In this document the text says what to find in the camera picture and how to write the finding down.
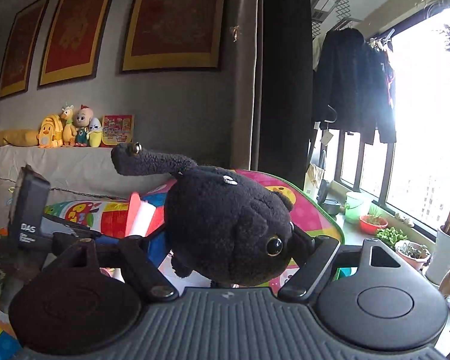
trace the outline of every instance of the round black pad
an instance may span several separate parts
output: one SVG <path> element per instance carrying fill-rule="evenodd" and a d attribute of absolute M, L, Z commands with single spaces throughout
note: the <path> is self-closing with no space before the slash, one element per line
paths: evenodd
<path fill-rule="evenodd" d="M 10 305 L 20 344 L 51 355 L 78 355 L 106 346 L 137 321 L 132 288 L 88 268 L 43 272 Z"/>
<path fill-rule="evenodd" d="M 364 242 L 357 272 L 327 285 L 314 309 L 345 342 L 380 352 L 433 343 L 448 317 L 440 292 L 374 240 Z"/>
<path fill-rule="evenodd" d="M 373 287 L 363 291 L 357 298 L 360 309 L 378 318 L 398 318 L 413 308 L 413 299 L 393 287 Z"/>

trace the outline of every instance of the toy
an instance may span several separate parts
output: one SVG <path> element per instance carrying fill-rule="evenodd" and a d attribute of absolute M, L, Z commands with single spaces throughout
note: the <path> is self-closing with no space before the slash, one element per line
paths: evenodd
<path fill-rule="evenodd" d="M 37 134 L 38 147 L 50 148 L 63 146 L 63 126 L 58 115 L 47 116 Z"/>
<path fill-rule="evenodd" d="M 96 117 L 93 117 L 90 121 L 87 139 L 91 147 L 99 147 L 102 143 L 102 125 Z"/>
<path fill-rule="evenodd" d="M 30 147 L 38 145 L 37 130 L 2 130 L 0 131 L 0 146 L 13 145 Z"/>
<path fill-rule="evenodd" d="M 133 115 L 105 115 L 103 117 L 103 146 L 130 143 L 133 137 Z"/>
<path fill-rule="evenodd" d="M 86 147 L 88 146 L 88 125 L 94 117 L 94 112 L 86 105 L 82 105 L 77 115 L 73 118 L 75 127 L 78 127 L 77 137 L 75 138 L 75 146 Z"/>
<path fill-rule="evenodd" d="M 195 270 L 220 286 L 255 286 L 279 276 L 292 257 L 303 265 L 308 254 L 297 250 L 313 250 L 313 239 L 290 220 L 290 200 L 248 177 L 140 144 L 116 146 L 112 162 L 125 176 L 175 176 L 164 230 L 182 278 Z"/>
<path fill-rule="evenodd" d="M 73 125 L 73 105 L 66 105 L 62 108 L 60 118 L 65 120 L 65 127 L 63 128 L 63 145 L 75 146 L 75 137 L 77 129 Z"/>

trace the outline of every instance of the screw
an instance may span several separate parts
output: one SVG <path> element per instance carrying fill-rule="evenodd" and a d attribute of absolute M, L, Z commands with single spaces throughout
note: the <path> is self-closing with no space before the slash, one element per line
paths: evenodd
<path fill-rule="evenodd" d="M 151 288 L 151 294 L 156 298 L 168 298 L 174 294 L 173 288 L 169 286 L 155 286 Z"/>

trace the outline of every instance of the green plant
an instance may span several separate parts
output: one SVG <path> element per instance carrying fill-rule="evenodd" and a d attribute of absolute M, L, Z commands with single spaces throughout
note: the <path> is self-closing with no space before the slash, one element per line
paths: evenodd
<path fill-rule="evenodd" d="M 390 227 L 377 231 L 375 238 L 378 238 L 389 248 L 393 249 L 398 241 L 406 240 L 407 236 L 402 232 L 402 230 Z"/>
<path fill-rule="evenodd" d="M 382 222 L 380 221 L 380 210 L 377 206 L 372 205 L 365 222 L 376 226 L 380 226 L 382 224 Z"/>

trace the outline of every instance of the window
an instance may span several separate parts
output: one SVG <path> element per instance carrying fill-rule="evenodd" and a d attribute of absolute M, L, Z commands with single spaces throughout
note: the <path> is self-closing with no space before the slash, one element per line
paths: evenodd
<path fill-rule="evenodd" d="M 360 188 L 376 197 L 380 196 L 382 189 L 386 156 L 387 144 L 380 143 L 378 131 L 376 131 L 374 144 L 364 147 L 362 178 L 360 180 Z"/>
<path fill-rule="evenodd" d="M 340 135 L 336 181 L 376 197 L 390 212 L 420 221 L 426 235 L 443 225 L 450 210 L 450 52 L 444 25 L 450 8 L 393 37 L 397 143 L 359 142 Z"/>
<path fill-rule="evenodd" d="M 335 167 L 337 163 L 337 154 L 338 154 L 338 135 L 339 130 L 330 130 L 330 132 L 334 135 L 330 142 L 327 145 L 327 159 L 325 166 L 325 174 L 323 178 L 327 181 L 332 181 L 335 178 Z"/>
<path fill-rule="evenodd" d="M 356 164 L 359 158 L 360 134 L 345 134 L 345 149 L 343 150 L 342 180 L 353 185 Z"/>

